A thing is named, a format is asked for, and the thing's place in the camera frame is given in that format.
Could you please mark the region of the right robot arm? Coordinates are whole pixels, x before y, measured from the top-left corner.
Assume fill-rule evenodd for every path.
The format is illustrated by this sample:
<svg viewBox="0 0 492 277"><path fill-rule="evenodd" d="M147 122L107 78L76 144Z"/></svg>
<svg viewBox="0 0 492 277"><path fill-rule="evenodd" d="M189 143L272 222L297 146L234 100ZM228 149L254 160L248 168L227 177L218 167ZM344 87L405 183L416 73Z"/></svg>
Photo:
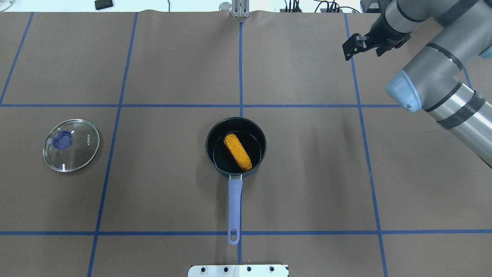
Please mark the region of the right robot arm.
<svg viewBox="0 0 492 277"><path fill-rule="evenodd" d="M491 58L490 0L380 0L380 15L365 35L342 45L346 60L403 46L428 19L442 27L387 84L386 93L409 112L423 109L491 165L491 104L457 79L476 57Z"/></svg>

